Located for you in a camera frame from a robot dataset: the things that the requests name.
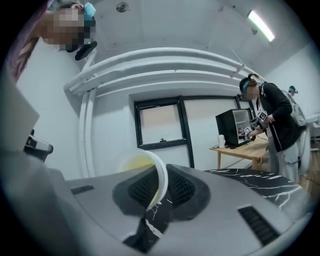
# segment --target white ceiling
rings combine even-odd
[[[98,59],[150,47],[210,51],[266,75],[310,40],[299,19],[281,0],[91,0],[97,9]],[[269,42],[247,18],[255,10],[275,34]]]

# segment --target black marble pattern surface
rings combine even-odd
[[[204,172],[228,177],[241,182],[266,200],[275,204],[293,221],[312,214],[316,203],[303,187],[274,173],[251,169],[219,169]],[[150,248],[162,237],[169,225],[168,213],[172,209],[167,192],[160,203],[146,212],[145,223]]]
[[[275,204],[293,221],[311,214],[316,206],[303,187],[281,175],[251,169],[220,169],[205,172],[241,182]]]

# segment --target black jacket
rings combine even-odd
[[[259,92],[263,109],[268,115],[272,114],[275,120],[270,124],[270,130],[276,151],[280,152],[290,148],[298,140],[304,128],[299,127],[291,116],[293,109],[289,100],[273,83],[264,82],[259,86]],[[259,99],[256,101],[257,109],[259,109],[258,102]]]

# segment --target fluorescent tube light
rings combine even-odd
[[[250,11],[248,18],[253,21],[254,24],[264,33],[264,35],[271,42],[275,39],[275,35],[272,33],[270,28],[268,28],[267,24],[259,17],[259,15],[255,11]]]

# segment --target gray plastic surface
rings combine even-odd
[[[176,167],[203,180],[211,200],[191,221],[169,223],[148,255],[276,255],[297,238],[311,216],[294,223],[236,180]],[[12,209],[33,238],[55,255],[144,255],[122,243],[136,232],[139,218],[122,214],[112,200],[114,186],[140,172],[143,169],[67,182],[60,171],[48,170],[24,153],[1,155],[1,185]],[[88,184],[95,189],[71,193],[72,188]],[[280,234],[265,247],[237,212],[249,205]]]

